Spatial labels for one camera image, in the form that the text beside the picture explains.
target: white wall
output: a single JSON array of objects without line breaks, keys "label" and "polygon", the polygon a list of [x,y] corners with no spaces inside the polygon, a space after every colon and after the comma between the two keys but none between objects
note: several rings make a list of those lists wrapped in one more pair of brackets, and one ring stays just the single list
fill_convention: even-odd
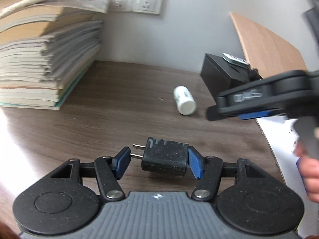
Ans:
[{"label": "white wall", "polygon": [[319,69],[318,48],[300,16],[307,0],[164,0],[162,14],[108,13],[98,60],[142,63],[199,72],[204,53],[243,57],[229,12],[274,31]]}]

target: wood grain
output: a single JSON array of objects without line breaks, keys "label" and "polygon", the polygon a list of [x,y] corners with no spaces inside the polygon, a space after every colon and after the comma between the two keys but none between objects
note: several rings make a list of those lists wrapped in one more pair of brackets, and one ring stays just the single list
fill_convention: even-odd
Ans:
[{"label": "wood grain", "polygon": [[[177,112],[173,89],[185,85],[197,102],[192,116]],[[249,158],[282,180],[266,139],[254,120],[209,122],[205,109],[214,104],[199,74],[144,65],[95,62],[59,111],[0,109],[0,217],[15,232],[14,198],[70,158],[91,162],[115,156],[124,146],[145,144],[149,136],[186,142],[204,156],[225,162]],[[188,191],[196,184],[184,178],[141,170],[132,159],[119,181],[129,191]],[[84,184],[98,191],[94,179]],[[233,184],[225,179],[221,190]]]},{"label": "wood grain", "polygon": [[298,49],[264,26],[232,12],[245,58],[266,78],[290,70],[306,70]]}]

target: gray ribbed gripper base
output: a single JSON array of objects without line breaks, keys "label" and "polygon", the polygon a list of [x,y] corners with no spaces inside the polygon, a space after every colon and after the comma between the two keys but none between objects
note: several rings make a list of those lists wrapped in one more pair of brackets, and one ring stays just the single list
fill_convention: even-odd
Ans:
[{"label": "gray ribbed gripper base", "polygon": [[[22,239],[256,239],[230,228],[209,203],[196,202],[185,192],[131,192],[104,205],[90,224],[67,235],[22,233]],[[294,232],[263,239],[300,239]]]}]

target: white outlet plate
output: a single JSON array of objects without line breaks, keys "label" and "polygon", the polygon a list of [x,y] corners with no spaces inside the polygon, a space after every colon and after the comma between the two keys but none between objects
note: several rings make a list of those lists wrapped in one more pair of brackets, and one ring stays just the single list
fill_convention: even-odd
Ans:
[{"label": "white outlet plate", "polygon": [[147,14],[160,14],[163,0],[133,0],[132,11]]},{"label": "white outlet plate", "polygon": [[132,0],[111,0],[110,11],[130,12],[132,11]]}]

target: white cylindrical container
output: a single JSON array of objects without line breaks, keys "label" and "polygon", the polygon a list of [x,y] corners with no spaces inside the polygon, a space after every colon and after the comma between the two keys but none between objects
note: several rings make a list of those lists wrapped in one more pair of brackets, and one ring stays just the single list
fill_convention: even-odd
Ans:
[{"label": "white cylindrical container", "polygon": [[174,99],[179,113],[183,115],[190,115],[195,112],[196,102],[186,87],[176,87],[174,89]]}]

